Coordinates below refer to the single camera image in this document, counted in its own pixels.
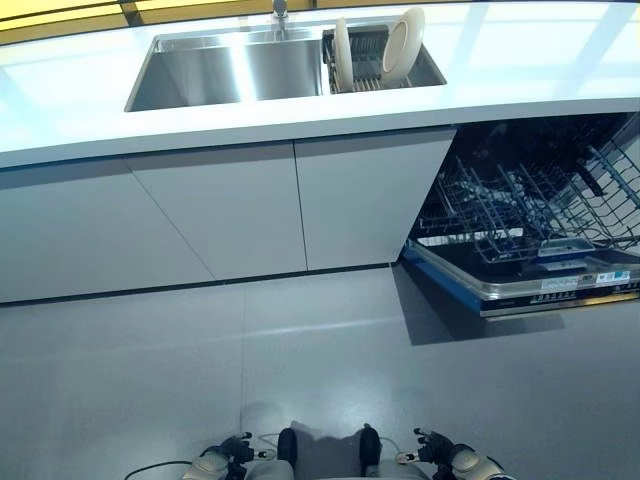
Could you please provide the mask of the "right robot hand dark palm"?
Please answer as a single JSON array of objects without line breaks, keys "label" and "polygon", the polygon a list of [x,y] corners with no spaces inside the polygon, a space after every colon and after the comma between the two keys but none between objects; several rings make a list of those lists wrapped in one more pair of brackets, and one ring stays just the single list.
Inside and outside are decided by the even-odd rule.
[{"label": "right robot hand dark palm", "polygon": [[395,461],[399,465],[422,462],[437,467],[451,467],[450,457],[454,443],[448,437],[421,427],[415,427],[413,434],[416,436],[418,447],[414,450],[398,453],[395,456]]}]

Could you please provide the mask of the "left robot hand dark palm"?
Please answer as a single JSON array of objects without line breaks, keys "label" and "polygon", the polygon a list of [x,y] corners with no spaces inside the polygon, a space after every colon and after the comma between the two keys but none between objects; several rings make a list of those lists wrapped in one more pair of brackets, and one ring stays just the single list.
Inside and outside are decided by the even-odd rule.
[{"label": "left robot hand dark palm", "polygon": [[256,449],[251,446],[251,432],[243,432],[225,439],[216,450],[228,460],[228,473],[232,476],[245,475],[245,465],[253,461],[269,461],[276,458],[274,449]]}]

